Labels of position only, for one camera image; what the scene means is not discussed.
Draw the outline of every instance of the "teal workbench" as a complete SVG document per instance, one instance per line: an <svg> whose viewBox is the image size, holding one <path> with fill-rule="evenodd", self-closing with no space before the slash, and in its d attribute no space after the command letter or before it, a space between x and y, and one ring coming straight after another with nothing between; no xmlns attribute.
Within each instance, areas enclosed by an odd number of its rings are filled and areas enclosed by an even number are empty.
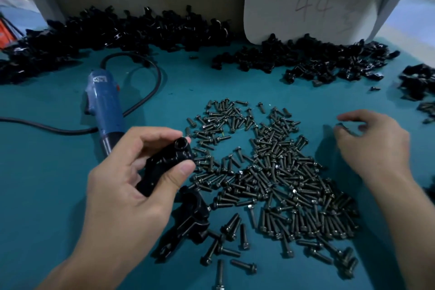
<svg viewBox="0 0 435 290"><path fill-rule="evenodd" d="M394 50L390 43L383 42ZM293 119L301 121L300 134L310 140L304 152L328 166L327 174L358 201L362 231L353 241L335 244L339 248L354 247L360 265L353 280L341 280L335 267L305 257L302 248L294 243L295 258L281 258L279 242L248 227L251 250L242 254L242 260L256 262L258 274L247 276L224 258L225 288L404 289L385 223L361 180L340 159L331 127L337 114L358 108L394 117L411 133L411 167L416 181L429 185L435 174L435 126L423 125L425 115L416 111L417 103L400 99L397 89L397 75L418 60L403 53L384 67L385 78L379 83L365 78L353 83L338 79L320 88L313 88L302 79L292 85L283 83L280 79L285 67L274 69L270 75L259 70L241 72L236 65L224 65L221 71L210 68L216 54L235 51L240 46L202 48L199 53L166 53L152 46L152 58L164 74L162 86L155 97L127 117L127 125L184 130L188 125L186 118L201 114L210 99L227 97L249 101L251 106L261 101L266 108L286 107ZM66 129L94 126L94 119L83 114L87 76L104 56L116 51L91 52L79 66L21 85L0 86L0 115ZM189 55L200 58L190 60ZM127 57L111 60L107 68L120 84L124 110L154 87L155 72L139 67ZM372 85L382 90L369 92ZM266 120L258 108L253 109L256 120ZM351 129L356 130L356 126L351 125ZM87 174L102 159L98 134L68 137L7 123L0 123L0 133L0 289L32 289L68 257L80 235ZM248 139L252 136L251 131L238 131L231 140L218 145L215 157L223 157L237 146L250 151ZM213 196L204 194L208 202ZM211 227L217 230L235 209L213 212ZM248 213L241 208L237 211L249 223ZM259 211L260 205L255 211L257 216ZM210 243L211 239L207 239L196 246L186 241L166 264L156 265L147 257L121 289L210 289L215 282L216 258L208 268L199 264ZM230 247L236 248L237 244L231 243Z"/></svg>

